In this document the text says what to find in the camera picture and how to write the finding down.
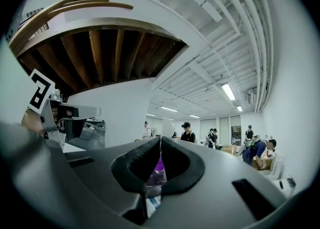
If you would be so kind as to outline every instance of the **white wall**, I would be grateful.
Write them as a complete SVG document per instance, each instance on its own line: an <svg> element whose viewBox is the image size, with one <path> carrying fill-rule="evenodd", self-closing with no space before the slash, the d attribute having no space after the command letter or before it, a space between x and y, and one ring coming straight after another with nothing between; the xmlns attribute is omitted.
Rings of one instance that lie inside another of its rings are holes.
<svg viewBox="0 0 320 229"><path fill-rule="evenodd" d="M241 126L241 117L240 115L230 117L230 127Z"/></svg>
<svg viewBox="0 0 320 229"><path fill-rule="evenodd" d="M319 169L320 38L299 0L272 3L277 70L263 115L297 193Z"/></svg>
<svg viewBox="0 0 320 229"><path fill-rule="evenodd" d="M0 121L21 123L38 87L21 67L4 37L0 40Z"/></svg>
<svg viewBox="0 0 320 229"><path fill-rule="evenodd" d="M157 135L160 135L162 132L162 124L163 124L163 120L162 119L158 119L158 118L154 118L154 117L150 117L147 116L145 118L145 120L148 122L148 128L152 129L152 128L156 128L157 129Z"/></svg>
<svg viewBox="0 0 320 229"><path fill-rule="evenodd" d="M217 128L217 120L216 119L202 119L201 120L201 136L199 139L206 139L206 136L209 133L210 129Z"/></svg>
<svg viewBox="0 0 320 229"><path fill-rule="evenodd" d="M254 135L259 135L261 139L268 140L269 135L267 134L265 119L262 112L255 113L254 111L243 112L240 114L241 118L241 141L245 141L246 139L246 131L248 126L252 126L252 130Z"/></svg>
<svg viewBox="0 0 320 229"><path fill-rule="evenodd" d="M221 145L231 145L230 131L231 127L229 125L229 117L220 118L220 132L218 131L219 144Z"/></svg>
<svg viewBox="0 0 320 229"><path fill-rule="evenodd" d="M69 97L69 104L100 107L105 121L105 146L141 139L153 79L140 79L85 91Z"/></svg>

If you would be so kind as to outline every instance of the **white ceiling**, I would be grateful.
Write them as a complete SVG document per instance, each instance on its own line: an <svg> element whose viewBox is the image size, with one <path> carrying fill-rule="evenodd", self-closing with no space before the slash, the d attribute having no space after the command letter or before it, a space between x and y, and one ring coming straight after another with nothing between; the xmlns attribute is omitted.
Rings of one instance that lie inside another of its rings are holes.
<svg viewBox="0 0 320 229"><path fill-rule="evenodd" d="M157 118L185 120L190 119L189 115L202 119L234 115L239 113L239 105L245 112L254 110L247 102L246 93L257 87L255 60L246 28L230 0L156 0L155 3L169 8L191 25L193 34L203 40L205 47L198 47L200 50L191 57L187 49L179 54L185 56L180 63L171 64L161 72L155 79L157 84L151 94L148 113ZM189 41L188 44L194 51L193 43ZM230 101L225 95L221 88L224 83L229 83L236 100Z"/></svg>
<svg viewBox="0 0 320 229"><path fill-rule="evenodd" d="M158 1L182 15L211 44L218 44L228 34L232 34L233 28L230 21L214 0L206 1L222 16L219 22L216 22L194 0ZM190 119L189 115L208 119L239 113L238 105L241 105L244 111L254 109L254 106L249 105L246 101L247 91L257 87L255 61L249 39L232 3L229 0L220 1L231 14L241 35L213 54L206 55L210 49L200 53L194 59L202 67L196 70L197 72L194 70L194 64L184 65L174 75L167 78L153 91L148 107L149 114L156 115L157 118L167 117L176 120ZM207 73L206 79L204 79L204 71ZM224 83L230 84L236 96L235 101L226 100L228 98L221 93L221 84ZM176 109L178 112L164 110L160 106Z"/></svg>

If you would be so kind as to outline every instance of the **man in black shirt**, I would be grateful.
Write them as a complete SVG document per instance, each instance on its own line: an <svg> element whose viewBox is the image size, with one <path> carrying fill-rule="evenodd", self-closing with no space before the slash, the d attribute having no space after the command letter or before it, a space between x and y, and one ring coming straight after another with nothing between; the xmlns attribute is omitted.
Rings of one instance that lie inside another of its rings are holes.
<svg viewBox="0 0 320 229"><path fill-rule="evenodd" d="M254 137L254 131L252 130L252 126L248 126L248 130L245 132L245 140L252 139Z"/></svg>
<svg viewBox="0 0 320 229"><path fill-rule="evenodd" d="M210 135L209 135L209 148L214 148L216 146L216 140L217 140L217 129L211 128L210 129Z"/></svg>
<svg viewBox="0 0 320 229"><path fill-rule="evenodd" d="M181 127L184 128L184 133L182 133L181 140L195 143L196 134L191 131L191 124L189 122L185 122Z"/></svg>

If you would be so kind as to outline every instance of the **fluorescent light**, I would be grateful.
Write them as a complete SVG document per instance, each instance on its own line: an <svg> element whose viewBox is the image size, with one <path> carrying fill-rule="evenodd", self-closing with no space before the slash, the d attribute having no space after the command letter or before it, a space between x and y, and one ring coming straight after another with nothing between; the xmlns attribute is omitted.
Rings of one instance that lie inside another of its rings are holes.
<svg viewBox="0 0 320 229"><path fill-rule="evenodd" d="M160 108L166 109L166 110L169 110L169 111L172 111L172 112L178 112L178 110L170 109L170 108L167 108L167 107L164 107L164 106L160 106Z"/></svg>
<svg viewBox="0 0 320 229"><path fill-rule="evenodd" d="M232 89L230 88L230 85L228 83L221 85L221 87L223 88L224 92L228 95L228 97L231 101L236 100L236 97L235 97L234 93L232 92Z"/></svg>

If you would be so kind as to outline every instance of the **wooden ceiling beam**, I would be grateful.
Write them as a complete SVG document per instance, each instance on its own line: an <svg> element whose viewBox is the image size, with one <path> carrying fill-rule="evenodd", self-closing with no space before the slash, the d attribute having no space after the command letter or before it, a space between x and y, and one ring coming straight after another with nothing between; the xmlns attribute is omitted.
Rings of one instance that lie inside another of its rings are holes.
<svg viewBox="0 0 320 229"><path fill-rule="evenodd" d="M166 55L161 59L155 69L151 72L152 76L157 75L161 70L181 51L186 44L184 42L176 41Z"/></svg>
<svg viewBox="0 0 320 229"><path fill-rule="evenodd" d="M90 89L93 85L92 80L87 73L86 67L81 59L81 56L78 52L75 40L72 34L65 35L61 38L62 44L65 48L66 53L68 54L74 68L80 75L81 79L85 83L85 85Z"/></svg>
<svg viewBox="0 0 320 229"><path fill-rule="evenodd" d="M168 38L162 38L158 43L156 50L152 53L152 59L146 64L143 72L149 77L156 69L159 63L164 59L167 53L175 45L176 41Z"/></svg>
<svg viewBox="0 0 320 229"><path fill-rule="evenodd" d="M141 74L146 67L153 52L156 50L162 37L156 34L147 33L144 38L143 45L140 47L138 55L136 57L136 63L133 66L133 74L137 77L141 77Z"/></svg>
<svg viewBox="0 0 320 229"><path fill-rule="evenodd" d="M114 70L113 70L113 80L115 82L118 80L118 75L119 75L121 50L122 50L122 44L124 41L124 36L125 36L125 30L119 29L116 37Z"/></svg>
<svg viewBox="0 0 320 229"><path fill-rule="evenodd" d="M31 53L24 54L20 61L31 71L37 69L40 73L44 74L44 69L41 64L35 60Z"/></svg>
<svg viewBox="0 0 320 229"><path fill-rule="evenodd" d="M43 43L49 43L52 40L59 39L61 36L75 34L87 31L97 30L132 30L148 33L145 38L147 47L156 45L160 37L167 37L179 40L172 36L168 31L152 23L143 22L135 19L119 18L119 17L100 17L72 21L69 23L58 25L56 28L48 29L41 34L31 38L19 52L18 56L26 51L32 51Z"/></svg>
<svg viewBox="0 0 320 229"><path fill-rule="evenodd" d="M48 14L49 18L54 18L63 12L84 9L84 8L92 8L92 7L115 7L115 8L123 8L132 10L134 7L129 4L117 3L117 2L105 2L105 1L96 1L96 2L84 2L74 5L69 5L65 7L58 8Z"/></svg>
<svg viewBox="0 0 320 229"><path fill-rule="evenodd" d="M85 3L95 3L95 2L105 2L105 3L108 3L109 0L76 0L76 1L71 1L71 2L68 2L68 3L64 4L64 5L62 6L62 8L68 7L68 6L70 6L70 5L85 4Z"/></svg>
<svg viewBox="0 0 320 229"><path fill-rule="evenodd" d="M41 56L51 66L51 68L64 80L74 91L78 90L75 79L70 75L66 67L55 56L54 49L49 44L44 44L38 48Z"/></svg>
<svg viewBox="0 0 320 229"><path fill-rule="evenodd" d="M26 22L11 38L9 46L15 56L20 52L22 47L28 42L30 37L40 29L45 23L48 22L48 13L60 8L65 3L72 2L74 0L62 0L55 4L41 10L35 16L33 16L28 22Z"/></svg>
<svg viewBox="0 0 320 229"><path fill-rule="evenodd" d="M90 36L93 61L95 64L96 71L98 73L99 82L100 84L103 84L105 81L104 80L105 77L104 77L104 66L102 63L100 31L98 30L89 31L89 36Z"/></svg>
<svg viewBox="0 0 320 229"><path fill-rule="evenodd" d="M134 67L134 64L136 62L137 55L139 53L140 47L141 47L142 43L144 42L145 36L146 36L145 32L140 32L140 34L138 36L138 40L137 40L136 45L134 47L132 56L131 56L131 60L130 60L130 62L128 64L128 66L127 66L127 70L125 71L124 77L126 79L129 79L129 77L130 77L130 74L131 74L131 71L132 71L132 69Z"/></svg>

